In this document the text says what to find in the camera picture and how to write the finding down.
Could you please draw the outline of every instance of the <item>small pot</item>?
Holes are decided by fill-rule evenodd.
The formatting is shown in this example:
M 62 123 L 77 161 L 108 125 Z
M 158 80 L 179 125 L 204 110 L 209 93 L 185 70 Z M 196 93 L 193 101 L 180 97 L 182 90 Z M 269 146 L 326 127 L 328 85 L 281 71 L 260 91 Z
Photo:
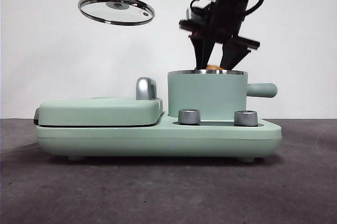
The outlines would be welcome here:
M 200 110 L 202 120 L 232 120 L 246 110 L 247 96 L 272 98 L 271 83 L 248 84 L 248 74 L 237 70 L 179 70 L 168 73 L 168 115 L 180 109 Z

